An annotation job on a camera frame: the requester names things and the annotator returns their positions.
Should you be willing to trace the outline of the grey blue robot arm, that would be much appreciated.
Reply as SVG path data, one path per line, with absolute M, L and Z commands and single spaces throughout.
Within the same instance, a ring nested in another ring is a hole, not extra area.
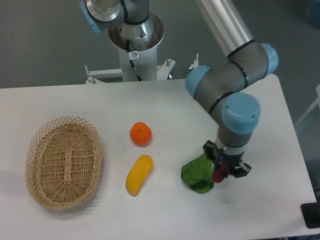
M 243 90 L 273 73 L 279 57 L 271 45 L 256 43 L 232 1 L 199 0 L 197 5 L 228 59 L 217 70 L 195 63 L 185 80 L 188 92 L 218 124 L 215 142 L 206 142 L 203 149 L 214 165 L 211 178 L 219 183 L 251 170 L 242 156 L 260 105 Z M 94 32 L 108 30 L 125 82 L 158 79 L 157 46 L 164 31 L 147 0 L 83 0 L 79 6 Z

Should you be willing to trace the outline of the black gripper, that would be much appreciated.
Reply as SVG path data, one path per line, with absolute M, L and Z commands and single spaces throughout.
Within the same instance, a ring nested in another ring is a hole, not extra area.
M 213 162 L 213 172 L 220 164 L 224 164 L 228 168 L 228 175 L 226 178 L 229 176 L 242 178 L 247 176 L 251 171 L 251 166 L 242 160 L 244 152 L 239 154 L 227 154 L 226 147 L 217 149 L 216 144 L 210 140 L 207 140 L 202 148 L 206 158 Z

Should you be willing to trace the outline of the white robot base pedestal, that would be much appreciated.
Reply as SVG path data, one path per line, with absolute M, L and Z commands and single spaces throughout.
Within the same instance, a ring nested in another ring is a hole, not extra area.
M 165 81 L 171 79 L 176 62 L 166 59 L 158 63 L 158 46 L 164 38 L 162 21 L 153 13 L 141 24 L 122 22 L 108 29 L 110 42 L 117 49 L 120 68 L 92 70 L 85 66 L 86 84 L 102 79 L 122 78 L 123 82 Z

